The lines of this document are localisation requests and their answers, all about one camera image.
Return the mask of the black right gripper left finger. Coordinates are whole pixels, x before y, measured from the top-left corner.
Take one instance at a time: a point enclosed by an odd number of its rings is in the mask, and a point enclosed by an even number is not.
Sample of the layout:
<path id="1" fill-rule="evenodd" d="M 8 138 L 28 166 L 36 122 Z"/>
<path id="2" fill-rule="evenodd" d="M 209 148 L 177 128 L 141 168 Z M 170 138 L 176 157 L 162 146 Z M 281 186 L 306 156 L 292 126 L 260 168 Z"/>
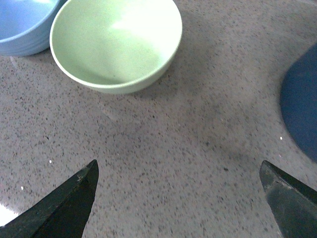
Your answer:
<path id="1" fill-rule="evenodd" d="M 0 228 L 2 238 L 80 238 L 95 201 L 96 160 Z"/>

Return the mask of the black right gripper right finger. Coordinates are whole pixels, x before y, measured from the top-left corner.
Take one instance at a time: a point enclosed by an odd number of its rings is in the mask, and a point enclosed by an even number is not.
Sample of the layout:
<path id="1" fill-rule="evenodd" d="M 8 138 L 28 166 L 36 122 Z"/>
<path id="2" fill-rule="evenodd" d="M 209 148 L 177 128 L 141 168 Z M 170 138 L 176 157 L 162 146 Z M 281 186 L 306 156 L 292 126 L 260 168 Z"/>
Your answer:
<path id="1" fill-rule="evenodd" d="M 265 198 L 284 238 L 317 236 L 317 192 L 269 161 L 260 168 Z"/>

